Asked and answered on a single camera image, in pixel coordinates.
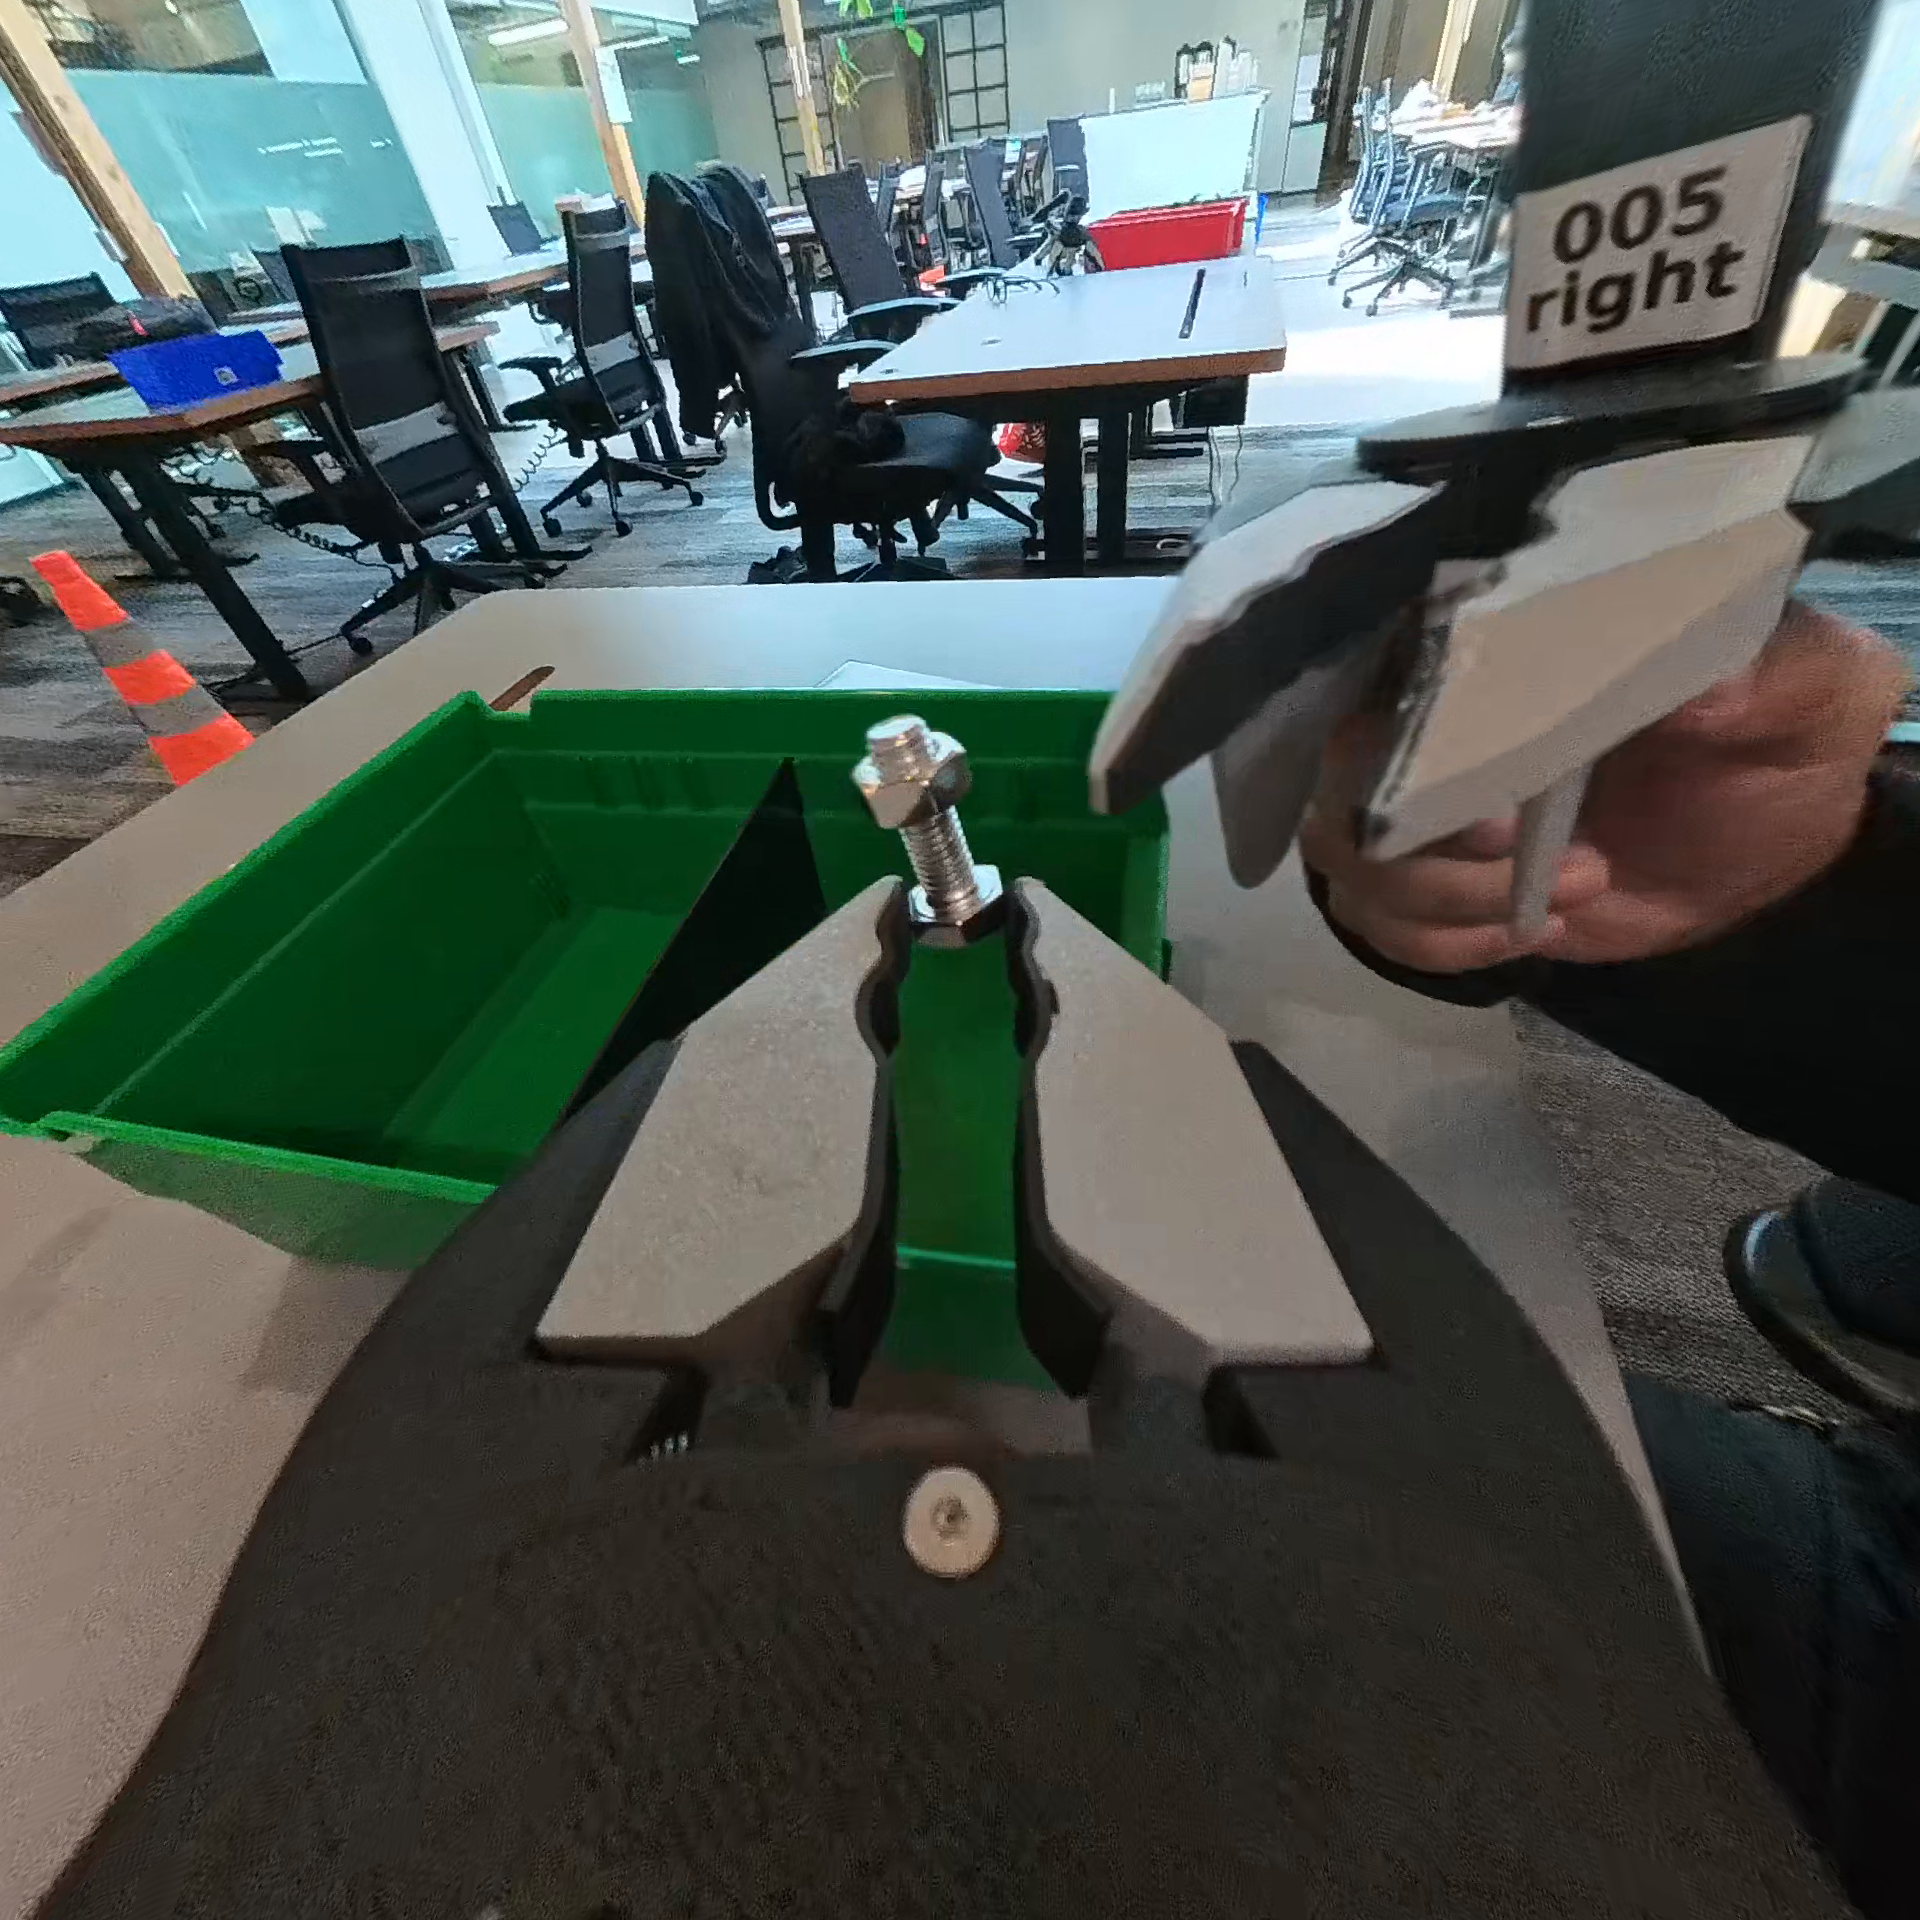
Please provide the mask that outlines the green plastic bin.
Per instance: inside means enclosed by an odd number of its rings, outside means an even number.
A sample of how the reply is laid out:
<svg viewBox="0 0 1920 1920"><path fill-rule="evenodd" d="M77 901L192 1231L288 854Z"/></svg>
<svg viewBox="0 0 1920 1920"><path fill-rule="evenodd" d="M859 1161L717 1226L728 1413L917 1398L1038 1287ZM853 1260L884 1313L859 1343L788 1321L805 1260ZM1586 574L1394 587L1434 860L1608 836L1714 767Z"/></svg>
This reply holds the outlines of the green plastic bin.
<svg viewBox="0 0 1920 1920"><path fill-rule="evenodd" d="M826 918L912 882L853 785L875 690L448 702L4 1046L4 1134L284 1252L419 1267L560 1110L767 786L798 762ZM1088 805L1090 690L950 690L975 860L1166 977L1168 813ZM1018 1323L1018 1003L999 949L917 955L896 1053L910 1374L1043 1386Z"/></svg>

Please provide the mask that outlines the orange traffic cone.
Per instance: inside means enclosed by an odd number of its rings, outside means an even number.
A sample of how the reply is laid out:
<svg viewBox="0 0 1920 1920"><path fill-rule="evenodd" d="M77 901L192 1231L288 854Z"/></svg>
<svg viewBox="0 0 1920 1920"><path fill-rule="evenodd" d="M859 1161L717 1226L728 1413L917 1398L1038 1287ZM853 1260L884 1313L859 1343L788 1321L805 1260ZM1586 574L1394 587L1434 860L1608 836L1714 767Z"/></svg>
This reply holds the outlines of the orange traffic cone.
<svg viewBox="0 0 1920 1920"><path fill-rule="evenodd" d="M156 638L63 551L31 558L44 587L149 738L174 786L189 785L253 743Z"/></svg>

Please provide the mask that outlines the steel hex bolt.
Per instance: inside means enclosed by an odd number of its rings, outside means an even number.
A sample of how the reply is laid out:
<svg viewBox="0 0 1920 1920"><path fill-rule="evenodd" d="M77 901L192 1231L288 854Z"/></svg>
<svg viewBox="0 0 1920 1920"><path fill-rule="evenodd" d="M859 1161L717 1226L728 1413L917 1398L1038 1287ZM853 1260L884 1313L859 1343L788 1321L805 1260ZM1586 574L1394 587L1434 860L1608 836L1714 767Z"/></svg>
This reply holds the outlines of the steel hex bolt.
<svg viewBox="0 0 1920 1920"><path fill-rule="evenodd" d="M868 726L864 755L871 737L922 729L936 732L915 713L884 716ZM994 867L975 865L957 806L936 813L931 822L893 834L898 834L915 873L915 886L907 892L907 917L922 943L957 949L981 943L1002 931L1005 917L1002 875Z"/></svg>

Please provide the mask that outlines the steel hex nut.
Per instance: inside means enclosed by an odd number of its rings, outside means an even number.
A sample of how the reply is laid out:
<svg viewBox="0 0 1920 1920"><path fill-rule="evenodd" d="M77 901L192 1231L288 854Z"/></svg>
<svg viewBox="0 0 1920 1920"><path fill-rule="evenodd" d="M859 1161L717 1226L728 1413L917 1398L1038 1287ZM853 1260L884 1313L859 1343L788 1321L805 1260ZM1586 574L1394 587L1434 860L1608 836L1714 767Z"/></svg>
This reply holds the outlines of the steel hex nut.
<svg viewBox="0 0 1920 1920"><path fill-rule="evenodd" d="M971 788L966 750L944 732L871 737L853 785L884 833L902 833L956 810Z"/></svg>

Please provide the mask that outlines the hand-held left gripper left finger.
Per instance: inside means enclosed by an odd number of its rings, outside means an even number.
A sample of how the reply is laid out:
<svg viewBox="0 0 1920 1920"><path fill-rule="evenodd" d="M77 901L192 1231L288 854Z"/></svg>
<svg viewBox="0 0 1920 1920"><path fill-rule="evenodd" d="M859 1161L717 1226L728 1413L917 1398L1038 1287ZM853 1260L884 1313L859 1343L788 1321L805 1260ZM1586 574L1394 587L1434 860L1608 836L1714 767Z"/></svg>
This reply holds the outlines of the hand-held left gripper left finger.
<svg viewBox="0 0 1920 1920"><path fill-rule="evenodd" d="M896 1300L906 886L871 882L683 1034L534 1331L550 1359L848 1407Z"/></svg>

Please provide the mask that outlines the black office chair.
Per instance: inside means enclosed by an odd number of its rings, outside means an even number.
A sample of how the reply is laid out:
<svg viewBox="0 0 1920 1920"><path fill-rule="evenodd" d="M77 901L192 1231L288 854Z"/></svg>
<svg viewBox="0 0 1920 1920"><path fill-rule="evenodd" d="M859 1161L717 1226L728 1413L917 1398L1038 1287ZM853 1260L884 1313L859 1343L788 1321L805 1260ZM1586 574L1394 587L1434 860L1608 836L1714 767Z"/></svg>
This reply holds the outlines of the black office chair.
<svg viewBox="0 0 1920 1920"><path fill-rule="evenodd" d="M594 490L605 494L612 533L627 537L634 526L620 507L624 484L654 483L686 494L695 507L703 494L669 429L664 386L639 334L627 203L566 210L563 231L571 361L550 355L508 361L506 370L532 375L538 391L506 405L500 417L510 426L552 428L573 457L592 451L592 462L539 510L550 541L563 537L560 507Z"/></svg>
<svg viewBox="0 0 1920 1920"><path fill-rule="evenodd" d="M751 479L760 524L800 540L810 586L931 582L949 567L927 553L942 519L971 505L1039 537L1032 513L996 483L999 449L987 426L949 413L896 413L855 402L845 369L884 357L880 343L803 347L795 330L751 343L738 381L751 426Z"/></svg>
<svg viewBox="0 0 1920 1920"><path fill-rule="evenodd" d="M548 586L582 548L548 548L506 474L462 373L429 318L403 241L288 247L286 271L317 358L326 451L340 468L307 474L307 502L376 551L388 587L340 628L370 657L366 628L410 609L414 634L460 593Z"/></svg>

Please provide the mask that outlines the small red bin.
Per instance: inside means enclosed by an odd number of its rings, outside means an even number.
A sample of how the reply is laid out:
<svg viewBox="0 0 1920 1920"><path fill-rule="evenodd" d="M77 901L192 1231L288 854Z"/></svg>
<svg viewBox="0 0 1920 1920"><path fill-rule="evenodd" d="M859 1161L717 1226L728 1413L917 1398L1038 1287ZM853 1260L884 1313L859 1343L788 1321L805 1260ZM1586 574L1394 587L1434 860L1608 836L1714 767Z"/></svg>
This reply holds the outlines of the small red bin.
<svg viewBox="0 0 1920 1920"><path fill-rule="evenodd" d="M1160 207L1127 207L1086 222L1104 271L1204 265L1237 257L1247 198L1211 198Z"/></svg>

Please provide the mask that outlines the black bin divider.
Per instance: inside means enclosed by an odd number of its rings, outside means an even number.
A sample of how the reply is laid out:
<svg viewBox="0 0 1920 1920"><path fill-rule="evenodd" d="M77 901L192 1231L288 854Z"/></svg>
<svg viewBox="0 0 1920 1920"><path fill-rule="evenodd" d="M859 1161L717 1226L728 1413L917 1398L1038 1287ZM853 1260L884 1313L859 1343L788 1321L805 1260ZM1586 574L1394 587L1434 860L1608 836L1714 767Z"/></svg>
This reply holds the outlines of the black bin divider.
<svg viewBox="0 0 1920 1920"><path fill-rule="evenodd" d="M787 755L558 1123L573 1119L648 1046L677 1039L822 918L798 762Z"/></svg>

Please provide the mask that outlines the small blue bin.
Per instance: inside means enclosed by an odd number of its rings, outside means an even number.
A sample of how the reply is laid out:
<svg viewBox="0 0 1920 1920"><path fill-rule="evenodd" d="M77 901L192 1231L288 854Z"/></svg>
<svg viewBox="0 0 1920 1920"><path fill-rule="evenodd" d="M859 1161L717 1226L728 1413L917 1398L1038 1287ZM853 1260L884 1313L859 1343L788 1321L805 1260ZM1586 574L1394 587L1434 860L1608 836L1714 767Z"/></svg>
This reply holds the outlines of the small blue bin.
<svg viewBox="0 0 1920 1920"><path fill-rule="evenodd" d="M186 410L280 381L280 350L261 327L149 339L104 358L151 411Z"/></svg>

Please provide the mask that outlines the wood edged office desk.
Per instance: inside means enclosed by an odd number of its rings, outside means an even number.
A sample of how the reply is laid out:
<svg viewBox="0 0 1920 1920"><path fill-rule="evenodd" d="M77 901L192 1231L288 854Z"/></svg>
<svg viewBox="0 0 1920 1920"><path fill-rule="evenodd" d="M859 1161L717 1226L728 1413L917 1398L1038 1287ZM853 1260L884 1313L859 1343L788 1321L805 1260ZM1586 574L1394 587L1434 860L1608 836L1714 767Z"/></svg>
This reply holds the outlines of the wood edged office desk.
<svg viewBox="0 0 1920 1920"><path fill-rule="evenodd" d="M1039 565L1122 570L1133 418L1211 379L1283 373L1277 267L1259 254L1086 276L1010 276L848 379L859 405L1043 428Z"/></svg>

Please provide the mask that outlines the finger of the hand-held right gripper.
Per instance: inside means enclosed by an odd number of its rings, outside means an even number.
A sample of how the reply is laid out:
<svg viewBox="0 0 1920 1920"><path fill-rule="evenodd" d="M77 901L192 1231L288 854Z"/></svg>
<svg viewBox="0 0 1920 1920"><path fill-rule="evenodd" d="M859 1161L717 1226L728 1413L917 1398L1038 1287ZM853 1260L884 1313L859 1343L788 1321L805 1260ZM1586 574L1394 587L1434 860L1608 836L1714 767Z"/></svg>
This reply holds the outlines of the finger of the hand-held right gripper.
<svg viewBox="0 0 1920 1920"><path fill-rule="evenodd" d="M1512 818L1522 862L1554 862L1598 759L1755 662L1808 551L1789 501L1812 443L1699 443L1565 479L1544 533L1456 606L1365 802L1366 853Z"/></svg>
<svg viewBox="0 0 1920 1920"><path fill-rule="evenodd" d="M1336 722L1427 596L1450 515L1447 484L1342 478L1206 540L1099 719L1090 806L1130 812L1206 762L1230 875L1266 884Z"/></svg>

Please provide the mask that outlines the person's right hand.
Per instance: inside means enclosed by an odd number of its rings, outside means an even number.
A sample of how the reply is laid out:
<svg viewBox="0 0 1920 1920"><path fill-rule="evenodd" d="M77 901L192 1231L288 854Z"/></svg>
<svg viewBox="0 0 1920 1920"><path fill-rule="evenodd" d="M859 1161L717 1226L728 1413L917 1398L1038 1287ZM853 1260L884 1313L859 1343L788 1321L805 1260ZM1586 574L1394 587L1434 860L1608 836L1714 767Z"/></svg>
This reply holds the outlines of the person's right hand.
<svg viewBox="0 0 1920 1920"><path fill-rule="evenodd" d="M1677 953L1795 897L1854 843L1906 690L1908 662L1885 638L1789 603L1746 673L1596 763L1527 937L1509 918L1517 822L1484 821L1392 862L1360 853L1354 788L1375 755L1370 722L1327 750L1302 867L1342 932L1422 974Z"/></svg>

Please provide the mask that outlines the black hanging jacket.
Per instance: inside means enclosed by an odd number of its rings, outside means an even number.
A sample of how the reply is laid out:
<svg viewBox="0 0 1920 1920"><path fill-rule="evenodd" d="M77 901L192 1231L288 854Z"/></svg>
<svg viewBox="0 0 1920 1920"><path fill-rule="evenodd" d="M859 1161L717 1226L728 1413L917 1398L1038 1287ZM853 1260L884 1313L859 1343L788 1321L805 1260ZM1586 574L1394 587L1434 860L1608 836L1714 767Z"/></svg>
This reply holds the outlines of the black hanging jacket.
<svg viewBox="0 0 1920 1920"><path fill-rule="evenodd" d="M755 180L725 159L695 177L654 171L643 196L655 334L678 393L678 429L715 437L741 355L798 319L774 223Z"/></svg>

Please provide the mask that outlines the person's right forearm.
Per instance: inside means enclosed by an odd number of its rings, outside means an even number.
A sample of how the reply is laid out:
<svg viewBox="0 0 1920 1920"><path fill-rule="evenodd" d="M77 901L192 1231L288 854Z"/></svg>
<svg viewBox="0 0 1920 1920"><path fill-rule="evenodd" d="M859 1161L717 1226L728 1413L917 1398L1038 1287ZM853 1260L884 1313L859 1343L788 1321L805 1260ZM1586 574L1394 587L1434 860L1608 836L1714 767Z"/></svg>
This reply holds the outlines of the person's right forearm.
<svg viewBox="0 0 1920 1920"><path fill-rule="evenodd" d="M1868 780L1854 843L1800 893L1702 947L1627 965L1522 958L1467 974L1388 961L1307 893L1346 951L1394 988L1515 1002L1829 1174L1918 1199L1918 785Z"/></svg>

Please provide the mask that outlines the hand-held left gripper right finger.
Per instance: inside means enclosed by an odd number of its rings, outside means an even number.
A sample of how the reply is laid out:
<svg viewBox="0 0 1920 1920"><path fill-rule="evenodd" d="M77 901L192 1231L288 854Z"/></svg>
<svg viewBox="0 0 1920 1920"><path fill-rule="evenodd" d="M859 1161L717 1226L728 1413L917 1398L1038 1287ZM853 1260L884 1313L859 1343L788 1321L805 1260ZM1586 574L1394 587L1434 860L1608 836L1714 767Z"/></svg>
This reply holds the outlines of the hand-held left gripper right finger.
<svg viewBox="0 0 1920 1920"><path fill-rule="evenodd" d="M1088 1401L1372 1359L1227 1035L1038 881L1010 893L1007 965L1014 1298L1046 1378Z"/></svg>

